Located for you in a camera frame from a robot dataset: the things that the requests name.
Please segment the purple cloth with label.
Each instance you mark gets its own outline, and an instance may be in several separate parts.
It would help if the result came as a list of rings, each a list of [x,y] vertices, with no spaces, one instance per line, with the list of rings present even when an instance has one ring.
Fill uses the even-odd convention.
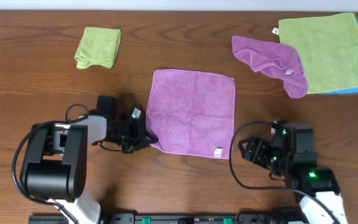
[[[169,154],[228,159],[236,84],[208,72],[161,69],[153,75],[146,127]]]

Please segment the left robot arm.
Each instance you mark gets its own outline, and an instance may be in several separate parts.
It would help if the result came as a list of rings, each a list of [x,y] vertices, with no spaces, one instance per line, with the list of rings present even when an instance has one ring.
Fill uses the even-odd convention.
[[[88,146],[112,142],[132,154],[158,142],[140,116],[115,122],[101,114],[76,120],[36,123],[22,140],[26,146],[15,183],[29,200],[57,208],[69,223],[102,223],[100,204],[85,189]]]

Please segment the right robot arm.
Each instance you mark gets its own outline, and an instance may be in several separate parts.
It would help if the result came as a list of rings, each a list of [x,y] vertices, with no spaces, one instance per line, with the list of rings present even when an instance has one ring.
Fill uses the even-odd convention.
[[[269,171],[285,185],[263,190],[292,192],[296,207],[279,208],[269,215],[248,214],[239,223],[347,223],[341,188],[332,169],[318,165],[314,131],[308,124],[286,120],[266,122],[272,138],[257,136],[236,141],[244,160]]]

